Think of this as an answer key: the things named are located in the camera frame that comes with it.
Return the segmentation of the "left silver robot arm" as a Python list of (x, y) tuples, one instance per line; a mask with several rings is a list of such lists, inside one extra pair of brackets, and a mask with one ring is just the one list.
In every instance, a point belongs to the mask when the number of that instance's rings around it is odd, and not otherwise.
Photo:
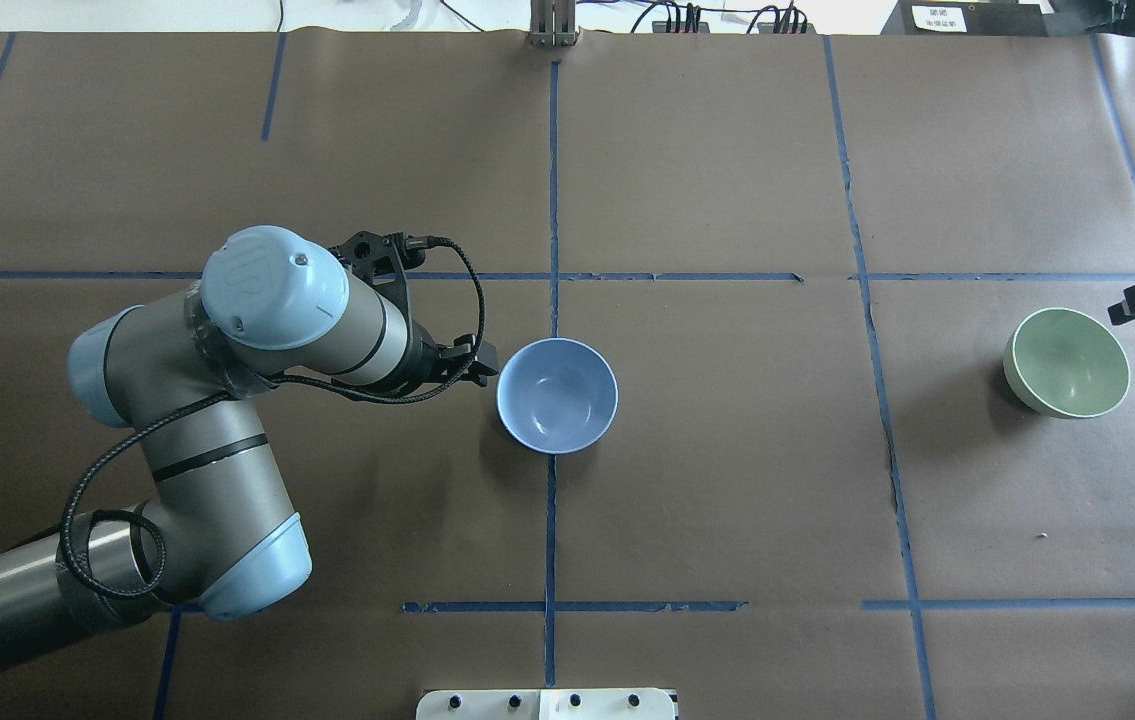
[(54, 527), (0, 553), (0, 673), (192, 603), (257, 614), (312, 571), (257, 397), (306, 386), (407, 405), (485, 386), (497, 350), (476, 332), (432, 340), (407, 270), (454, 240), (361, 231), (321, 246), (279, 225), (235, 232), (187, 290), (125, 307), (67, 355), (73, 395), (128, 436), (91, 462)]

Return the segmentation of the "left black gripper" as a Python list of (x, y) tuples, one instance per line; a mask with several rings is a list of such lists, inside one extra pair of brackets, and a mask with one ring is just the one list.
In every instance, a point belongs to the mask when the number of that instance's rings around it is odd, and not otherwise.
[(452, 345), (436, 342), (420, 323), (407, 323), (407, 345), (397, 369), (401, 383), (398, 393), (411, 393), (424, 384), (472, 383), (486, 387), (501, 372), (499, 365), (477, 360), (480, 355), (480, 334), (466, 333), (454, 338)]

